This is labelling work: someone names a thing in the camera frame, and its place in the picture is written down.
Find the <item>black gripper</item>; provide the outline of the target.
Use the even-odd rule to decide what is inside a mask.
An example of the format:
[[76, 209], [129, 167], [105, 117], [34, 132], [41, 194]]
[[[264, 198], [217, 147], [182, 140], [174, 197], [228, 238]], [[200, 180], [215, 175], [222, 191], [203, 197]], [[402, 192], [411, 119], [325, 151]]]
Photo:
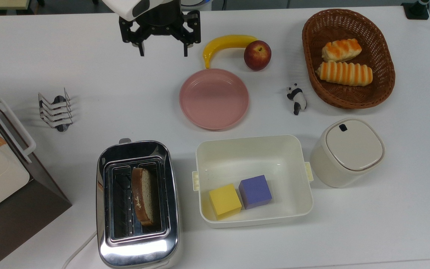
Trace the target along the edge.
[[181, 12], [180, 0], [169, 0], [136, 18], [139, 28], [132, 31], [133, 21], [119, 17], [118, 23], [122, 40], [139, 49], [144, 57], [145, 36], [172, 35], [180, 36], [184, 44], [184, 57], [188, 56], [188, 48], [201, 43], [201, 14], [199, 10], [188, 13]]

